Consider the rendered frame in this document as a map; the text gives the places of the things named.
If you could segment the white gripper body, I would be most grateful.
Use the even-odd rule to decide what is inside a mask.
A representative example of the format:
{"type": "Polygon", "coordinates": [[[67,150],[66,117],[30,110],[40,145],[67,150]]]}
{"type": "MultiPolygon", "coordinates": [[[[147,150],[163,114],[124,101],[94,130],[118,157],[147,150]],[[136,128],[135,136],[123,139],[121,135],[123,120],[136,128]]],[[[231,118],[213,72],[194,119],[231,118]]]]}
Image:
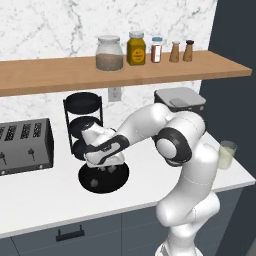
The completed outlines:
{"type": "Polygon", "coordinates": [[[96,152],[87,152],[85,154],[85,160],[87,165],[90,168],[93,168],[122,165],[125,162],[125,157],[121,152],[112,153],[110,151],[104,152],[100,150],[96,152]]]}

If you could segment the black ice bowl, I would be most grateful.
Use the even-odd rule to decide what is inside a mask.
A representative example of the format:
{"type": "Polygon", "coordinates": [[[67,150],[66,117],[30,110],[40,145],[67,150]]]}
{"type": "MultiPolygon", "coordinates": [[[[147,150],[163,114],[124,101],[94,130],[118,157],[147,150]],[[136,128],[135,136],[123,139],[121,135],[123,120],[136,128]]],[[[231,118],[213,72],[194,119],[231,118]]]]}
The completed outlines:
{"type": "Polygon", "coordinates": [[[117,169],[110,174],[108,173],[108,167],[110,166],[89,168],[87,164],[84,164],[78,173],[81,186],[96,194],[111,193],[120,189],[129,178],[129,167],[126,163],[115,166],[117,169]],[[91,186],[90,183],[93,179],[98,180],[98,186],[91,186]]]}

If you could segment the glass of lemonade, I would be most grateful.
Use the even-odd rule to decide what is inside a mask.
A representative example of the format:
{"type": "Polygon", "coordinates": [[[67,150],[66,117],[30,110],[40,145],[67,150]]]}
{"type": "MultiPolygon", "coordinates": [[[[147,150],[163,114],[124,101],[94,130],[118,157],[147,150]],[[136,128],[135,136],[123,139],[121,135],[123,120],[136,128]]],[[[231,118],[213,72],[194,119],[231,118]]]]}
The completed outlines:
{"type": "Polygon", "coordinates": [[[233,161],[237,150],[237,145],[232,141],[222,141],[219,147],[219,162],[218,167],[227,170],[233,161]]]}

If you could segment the dark grey fridge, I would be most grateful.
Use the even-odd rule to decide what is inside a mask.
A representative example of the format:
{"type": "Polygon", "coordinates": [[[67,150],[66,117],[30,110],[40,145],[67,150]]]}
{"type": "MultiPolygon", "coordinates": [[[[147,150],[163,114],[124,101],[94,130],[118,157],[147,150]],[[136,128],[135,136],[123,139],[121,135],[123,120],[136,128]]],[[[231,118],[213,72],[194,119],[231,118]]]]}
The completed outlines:
{"type": "MultiPolygon", "coordinates": [[[[238,145],[236,160],[256,178],[256,0],[219,0],[209,49],[253,69],[245,78],[205,80],[208,132],[238,145]]],[[[256,185],[245,188],[217,256],[246,256],[256,240],[256,185]]]]}

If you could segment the grey drawer front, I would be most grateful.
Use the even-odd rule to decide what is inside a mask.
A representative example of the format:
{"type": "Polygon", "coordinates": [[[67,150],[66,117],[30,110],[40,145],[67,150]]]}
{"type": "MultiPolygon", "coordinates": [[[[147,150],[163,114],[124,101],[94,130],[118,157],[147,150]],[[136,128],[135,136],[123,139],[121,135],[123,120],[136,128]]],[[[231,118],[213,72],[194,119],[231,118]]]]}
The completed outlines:
{"type": "Polygon", "coordinates": [[[121,216],[112,215],[13,237],[20,256],[121,256],[121,216]],[[64,232],[82,226],[83,237],[57,242],[64,232]]]}

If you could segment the grey cupboard door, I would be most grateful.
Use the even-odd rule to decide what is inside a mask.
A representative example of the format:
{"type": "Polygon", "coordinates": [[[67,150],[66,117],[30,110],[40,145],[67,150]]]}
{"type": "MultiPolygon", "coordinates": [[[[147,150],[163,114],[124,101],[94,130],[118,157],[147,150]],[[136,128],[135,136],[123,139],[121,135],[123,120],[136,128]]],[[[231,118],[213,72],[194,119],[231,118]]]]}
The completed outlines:
{"type": "Polygon", "coordinates": [[[122,214],[122,256],[155,256],[168,234],[157,220],[155,208],[122,214]]]}
{"type": "Polygon", "coordinates": [[[218,193],[221,208],[219,213],[212,219],[213,226],[210,229],[212,235],[212,243],[210,246],[211,256],[217,256],[217,251],[242,191],[243,189],[239,188],[218,193]]]}

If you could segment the dark grey four-slot toaster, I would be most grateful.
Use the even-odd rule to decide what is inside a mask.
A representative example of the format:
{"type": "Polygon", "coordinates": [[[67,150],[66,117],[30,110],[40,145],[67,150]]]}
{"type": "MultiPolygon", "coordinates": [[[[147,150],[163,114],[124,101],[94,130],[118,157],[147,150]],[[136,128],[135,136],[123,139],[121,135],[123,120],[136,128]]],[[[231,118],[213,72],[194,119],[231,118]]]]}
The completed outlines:
{"type": "Polygon", "coordinates": [[[50,119],[0,123],[0,176],[52,168],[50,119]]]}

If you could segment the grey box appliance with lid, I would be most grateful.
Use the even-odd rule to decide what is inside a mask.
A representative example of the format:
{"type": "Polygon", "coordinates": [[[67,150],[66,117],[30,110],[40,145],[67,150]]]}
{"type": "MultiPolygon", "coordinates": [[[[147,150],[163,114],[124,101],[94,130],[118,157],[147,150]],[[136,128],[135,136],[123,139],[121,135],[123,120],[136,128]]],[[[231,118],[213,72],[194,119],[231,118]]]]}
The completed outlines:
{"type": "Polygon", "coordinates": [[[192,111],[201,115],[206,100],[193,89],[180,87],[156,90],[154,102],[165,104],[172,112],[192,111]]]}

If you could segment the glass jar with brown grains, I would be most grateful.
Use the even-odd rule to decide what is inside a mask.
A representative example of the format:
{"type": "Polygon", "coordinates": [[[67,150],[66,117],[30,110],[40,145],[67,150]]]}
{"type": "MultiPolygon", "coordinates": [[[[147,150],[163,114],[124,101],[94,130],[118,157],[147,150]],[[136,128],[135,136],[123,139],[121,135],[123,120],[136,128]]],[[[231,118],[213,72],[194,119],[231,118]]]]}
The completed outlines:
{"type": "Polygon", "coordinates": [[[101,71],[119,71],[123,68],[123,52],[120,38],[115,35],[98,37],[96,68],[101,71]]]}

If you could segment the yellow jar with label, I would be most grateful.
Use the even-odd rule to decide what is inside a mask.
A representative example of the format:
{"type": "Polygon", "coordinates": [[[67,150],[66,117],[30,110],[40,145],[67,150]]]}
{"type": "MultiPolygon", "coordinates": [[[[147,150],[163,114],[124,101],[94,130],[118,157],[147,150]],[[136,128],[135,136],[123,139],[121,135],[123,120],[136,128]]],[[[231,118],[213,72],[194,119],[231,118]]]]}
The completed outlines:
{"type": "Polygon", "coordinates": [[[133,65],[144,65],[146,55],[146,44],[144,33],[140,31],[131,31],[127,42],[127,62],[133,65]]]}

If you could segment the small red spice jar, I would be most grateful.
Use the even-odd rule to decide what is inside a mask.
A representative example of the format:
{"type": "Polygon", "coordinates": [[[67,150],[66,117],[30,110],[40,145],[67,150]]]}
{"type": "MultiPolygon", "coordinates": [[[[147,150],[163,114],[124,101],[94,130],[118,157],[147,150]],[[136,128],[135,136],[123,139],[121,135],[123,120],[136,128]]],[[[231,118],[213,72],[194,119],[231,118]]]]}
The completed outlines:
{"type": "Polygon", "coordinates": [[[162,38],[160,36],[155,36],[152,38],[151,46],[151,61],[153,63],[159,63],[161,61],[162,52],[162,38]]]}

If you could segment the wooden shaker with white cap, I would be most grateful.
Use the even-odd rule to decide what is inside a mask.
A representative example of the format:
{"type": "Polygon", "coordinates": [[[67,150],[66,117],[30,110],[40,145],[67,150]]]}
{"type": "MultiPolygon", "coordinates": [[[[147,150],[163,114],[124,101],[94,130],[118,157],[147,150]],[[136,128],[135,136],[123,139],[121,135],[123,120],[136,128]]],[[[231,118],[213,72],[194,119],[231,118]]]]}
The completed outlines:
{"type": "Polygon", "coordinates": [[[172,42],[172,50],[169,57],[169,61],[172,63],[177,63],[179,61],[179,41],[172,42]]]}

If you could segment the wooden shaker with black cap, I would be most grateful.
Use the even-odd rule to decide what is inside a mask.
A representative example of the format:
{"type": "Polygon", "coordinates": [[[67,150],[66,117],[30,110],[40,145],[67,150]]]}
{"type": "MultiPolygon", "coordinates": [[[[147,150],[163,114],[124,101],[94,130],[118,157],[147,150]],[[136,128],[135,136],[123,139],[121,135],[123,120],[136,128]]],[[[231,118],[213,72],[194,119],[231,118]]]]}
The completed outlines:
{"type": "Polygon", "coordinates": [[[186,48],[185,52],[183,54],[183,60],[185,62],[191,62],[192,61],[192,54],[193,54],[193,40],[187,40],[186,41],[186,48]]]}

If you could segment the white wall outlet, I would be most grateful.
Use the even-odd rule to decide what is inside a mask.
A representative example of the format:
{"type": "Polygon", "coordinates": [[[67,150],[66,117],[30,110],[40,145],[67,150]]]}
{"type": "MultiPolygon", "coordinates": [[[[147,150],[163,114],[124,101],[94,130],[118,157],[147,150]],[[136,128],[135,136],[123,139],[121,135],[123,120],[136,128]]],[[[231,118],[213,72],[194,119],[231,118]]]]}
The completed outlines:
{"type": "Polygon", "coordinates": [[[108,101],[109,102],[118,102],[121,100],[121,88],[112,87],[108,89],[108,101]]]}

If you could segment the wooden wall shelf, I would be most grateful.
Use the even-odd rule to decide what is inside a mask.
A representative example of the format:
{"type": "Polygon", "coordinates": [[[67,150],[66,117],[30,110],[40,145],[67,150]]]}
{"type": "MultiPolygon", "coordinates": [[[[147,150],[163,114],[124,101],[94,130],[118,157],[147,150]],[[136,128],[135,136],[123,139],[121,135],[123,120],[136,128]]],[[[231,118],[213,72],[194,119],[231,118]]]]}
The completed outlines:
{"type": "Polygon", "coordinates": [[[211,51],[195,51],[190,62],[171,63],[164,53],[161,62],[147,61],[117,72],[96,69],[93,57],[0,61],[0,97],[125,87],[179,81],[245,77],[246,66],[211,51]]]}

